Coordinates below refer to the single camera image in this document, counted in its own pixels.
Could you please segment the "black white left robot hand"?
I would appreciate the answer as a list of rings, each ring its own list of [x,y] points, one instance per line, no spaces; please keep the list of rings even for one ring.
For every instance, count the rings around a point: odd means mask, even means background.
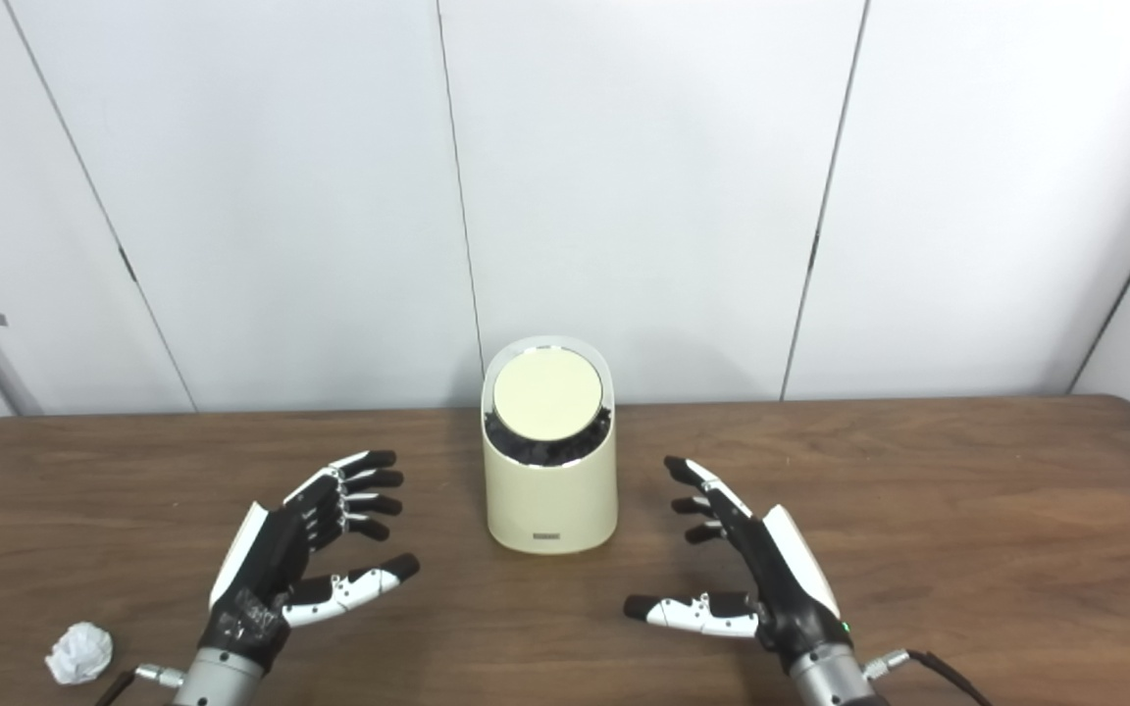
[[[412,554],[305,576],[310,559],[341,537],[386,540],[389,528],[379,517],[395,517],[402,504],[385,489],[403,480],[393,451],[367,450],[315,471],[277,508],[252,502],[208,594],[198,647],[270,672],[292,630],[354,611],[416,576],[420,560]]]

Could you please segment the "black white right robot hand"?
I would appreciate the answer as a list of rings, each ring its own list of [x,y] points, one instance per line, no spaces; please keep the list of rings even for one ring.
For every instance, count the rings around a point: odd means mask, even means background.
[[[730,486],[692,459],[667,456],[664,469],[696,491],[673,500],[673,513],[705,518],[686,531],[686,541],[730,542],[756,590],[704,591],[698,598],[632,594],[623,605],[625,617],[710,637],[753,638],[785,670],[825,646],[851,647],[829,582],[784,506],[753,513]]]

